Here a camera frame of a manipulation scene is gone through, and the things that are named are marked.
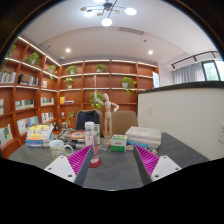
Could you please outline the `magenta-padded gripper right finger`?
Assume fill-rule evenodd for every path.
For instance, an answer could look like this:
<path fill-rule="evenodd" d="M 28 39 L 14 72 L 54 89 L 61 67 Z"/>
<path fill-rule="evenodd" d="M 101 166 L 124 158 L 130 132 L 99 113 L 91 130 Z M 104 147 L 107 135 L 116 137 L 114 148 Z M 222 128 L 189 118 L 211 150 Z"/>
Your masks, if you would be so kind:
<path fill-rule="evenodd" d="M 157 156 L 137 145 L 134 146 L 133 155 L 144 185 L 181 170 L 167 155 Z"/>

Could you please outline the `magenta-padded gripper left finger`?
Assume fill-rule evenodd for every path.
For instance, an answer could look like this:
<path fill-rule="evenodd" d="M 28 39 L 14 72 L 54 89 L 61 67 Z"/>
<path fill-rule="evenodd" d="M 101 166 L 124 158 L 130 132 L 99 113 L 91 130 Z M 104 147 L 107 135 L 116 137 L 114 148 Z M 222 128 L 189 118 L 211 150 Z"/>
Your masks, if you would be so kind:
<path fill-rule="evenodd" d="M 87 146 L 68 157 L 59 156 L 45 168 L 45 171 L 82 186 L 93 155 L 93 147 Z"/>

